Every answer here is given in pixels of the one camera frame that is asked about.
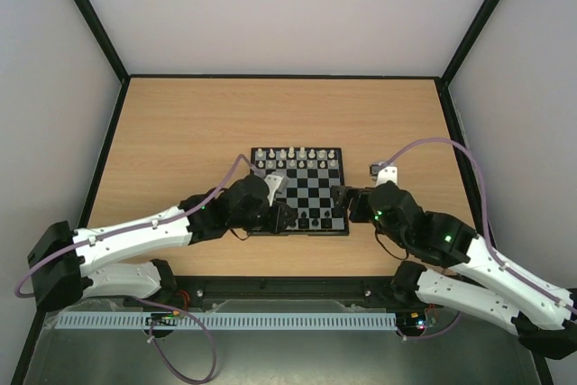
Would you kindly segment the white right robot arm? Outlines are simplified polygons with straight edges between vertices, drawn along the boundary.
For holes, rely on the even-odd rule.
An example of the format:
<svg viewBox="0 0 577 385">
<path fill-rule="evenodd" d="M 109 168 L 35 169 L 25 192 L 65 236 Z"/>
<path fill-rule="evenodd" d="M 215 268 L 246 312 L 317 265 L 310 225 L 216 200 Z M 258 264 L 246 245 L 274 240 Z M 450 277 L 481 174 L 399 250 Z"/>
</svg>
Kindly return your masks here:
<svg viewBox="0 0 577 385">
<path fill-rule="evenodd" d="M 425 211 L 394 182 L 374 188 L 334 186 L 334 211 L 370 223 L 414 256 L 398 266 L 395 299 L 449 307 L 514 335 L 533 353 L 562 360 L 576 351 L 576 291 L 539 279 L 496 252 L 458 218 Z"/>
</svg>

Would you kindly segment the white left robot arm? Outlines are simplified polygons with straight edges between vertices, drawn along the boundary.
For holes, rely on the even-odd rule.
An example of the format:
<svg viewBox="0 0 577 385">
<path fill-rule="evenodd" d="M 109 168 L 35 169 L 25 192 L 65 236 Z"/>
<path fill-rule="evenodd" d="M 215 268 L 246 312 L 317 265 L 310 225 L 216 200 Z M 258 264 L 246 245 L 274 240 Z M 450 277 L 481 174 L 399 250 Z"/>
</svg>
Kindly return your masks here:
<svg viewBox="0 0 577 385">
<path fill-rule="evenodd" d="M 29 252 L 32 297 L 51 312 L 82 298 L 148 298 L 173 288 L 161 261 L 130 267 L 126 260 L 163 248 L 222 238 L 233 229 L 279 234 L 294 225 L 298 211 L 275 196 L 286 179 L 248 175 L 228 188 L 212 188 L 157 214 L 119 225 L 71 229 L 50 225 Z"/>
</svg>

